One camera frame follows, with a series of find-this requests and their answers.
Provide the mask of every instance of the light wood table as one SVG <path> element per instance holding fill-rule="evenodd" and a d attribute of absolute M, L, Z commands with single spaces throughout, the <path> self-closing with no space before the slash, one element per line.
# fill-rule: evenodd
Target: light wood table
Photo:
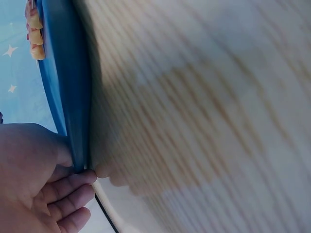
<path fill-rule="evenodd" d="M 311 232 L 309 0 L 75 4 L 120 232 Z"/>

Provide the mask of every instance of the star pattern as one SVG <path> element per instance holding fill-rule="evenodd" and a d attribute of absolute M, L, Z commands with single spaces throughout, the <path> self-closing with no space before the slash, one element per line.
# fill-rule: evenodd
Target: star pattern
<path fill-rule="evenodd" d="M 12 57 L 12 53 L 13 53 L 13 51 L 15 51 L 17 48 L 18 48 L 18 47 L 14 47 L 14 48 L 12 48 L 12 47 L 11 47 L 11 44 L 10 44 L 10 45 L 9 45 L 9 49 L 8 49 L 8 51 L 7 51 L 7 52 L 5 52 L 5 53 L 3 54 L 3 56 L 5 56 L 5 55 L 9 55 L 9 57 Z"/>
<path fill-rule="evenodd" d="M 10 89 L 8 90 L 8 92 L 14 93 L 15 88 L 17 88 L 17 86 L 11 85 Z"/>

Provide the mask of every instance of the blue plastic tray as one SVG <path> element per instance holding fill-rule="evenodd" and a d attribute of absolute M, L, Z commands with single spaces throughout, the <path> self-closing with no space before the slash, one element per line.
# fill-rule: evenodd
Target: blue plastic tray
<path fill-rule="evenodd" d="M 42 81 L 59 134 L 67 135 L 77 172 L 88 155 L 91 72 L 84 28 L 70 0 L 37 0 L 46 59 Z"/>

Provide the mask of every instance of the wood grain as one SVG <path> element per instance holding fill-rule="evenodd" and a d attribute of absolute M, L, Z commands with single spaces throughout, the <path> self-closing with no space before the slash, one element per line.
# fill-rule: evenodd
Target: wood grain
<path fill-rule="evenodd" d="M 120 232 L 311 232 L 308 0 L 74 2 Z"/>

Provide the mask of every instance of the finger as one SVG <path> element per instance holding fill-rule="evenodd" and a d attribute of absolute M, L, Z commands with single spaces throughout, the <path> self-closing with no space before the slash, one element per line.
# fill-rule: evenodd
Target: finger
<path fill-rule="evenodd" d="M 48 182 L 55 182 L 74 173 L 74 168 L 57 165 Z"/>
<path fill-rule="evenodd" d="M 68 146 L 68 138 L 59 134 L 56 134 L 56 137 L 54 138 L 56 140 L 56 144 L 58 145 L 56 164 L 62 166 L 72 166 L 72 158 Z"/>
<path fill-rule="evenodd" d="M 97 177 L 94 171 L 86 170 L 73 174 L 53 183 L 47 183 L 42 188 L 44 201 L 47 204 L 63 199 L 84 184 L 92 184 Z"/>
<path fill-rule="evenodd" d="M 78 233 L 91 217 L 91 212 L 82 207 L 57 224 L 61 233 Z"/>
<path fill-rule="evenodd" d="M 99 178 L 107 178 L 115 167 L 114 163 L 101 163 L 95 167 L 95 172 Z"/>
<path fill-rule="evenodd" d="M 94 189 L 90 185 L 85 184 L 64 199 L 49 204 L 48 209 L 51 217 L 55 221 L 60 221 L 85 206 L 94 197 Z"/>

